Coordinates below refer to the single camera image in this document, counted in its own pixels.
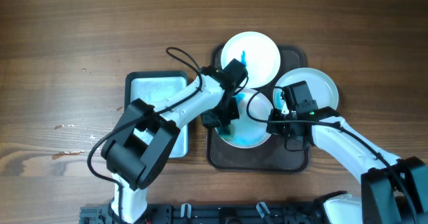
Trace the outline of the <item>white plate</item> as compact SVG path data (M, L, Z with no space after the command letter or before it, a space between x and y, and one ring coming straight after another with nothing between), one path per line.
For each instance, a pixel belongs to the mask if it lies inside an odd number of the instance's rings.
M235 134L230 141L223 139L227 144L237 148L254 148L263 144L271 136L266 132L266 123L252 120L247 115L247 103L255 93L255 90L245 88L235 96L239 119L232 120L230 123L235 127ZM272 103L263 94L258 94L250 103L249 113L254 118L267 120L273 108Z
M277 45L268 36L246 31L233 36L221 52L221 67L233 59L241 61L244 57L248 72L247 88L260 88L268 85L278 74L281 65Z
M301 81L306 81L310 93L319 107L329 106L337 110L339 94L336 84L324 72L314 68L296 68L284 74L275 84L280 89L275 88L273 90L274 107L280 109L283 113L288 113L289 110L282 97L282 87Z

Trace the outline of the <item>green and yellow sponge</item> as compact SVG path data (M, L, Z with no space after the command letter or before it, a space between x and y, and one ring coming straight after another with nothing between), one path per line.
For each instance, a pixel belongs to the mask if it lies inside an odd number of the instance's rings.
M225 141L230 141L234 138L235 127L232 124L222 126L217 129L218 135Z

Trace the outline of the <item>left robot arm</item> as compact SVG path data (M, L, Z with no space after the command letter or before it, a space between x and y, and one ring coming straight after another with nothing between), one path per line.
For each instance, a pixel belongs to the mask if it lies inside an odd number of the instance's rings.
M154 104L132 101L101 142L117 195L111 208L118 220L135 223L147 208L146 190L165 167L181 129L200 116L203 126L227 126L237 119L237 87L247 74L200 74L178 94Z

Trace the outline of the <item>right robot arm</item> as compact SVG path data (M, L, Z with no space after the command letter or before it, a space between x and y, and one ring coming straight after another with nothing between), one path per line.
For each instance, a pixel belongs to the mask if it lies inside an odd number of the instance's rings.
M359 198L339 191L320 199L320 223L427 222L427 165L376 146L331 107L291 114L273 109L267 131L307 138L360 183Z

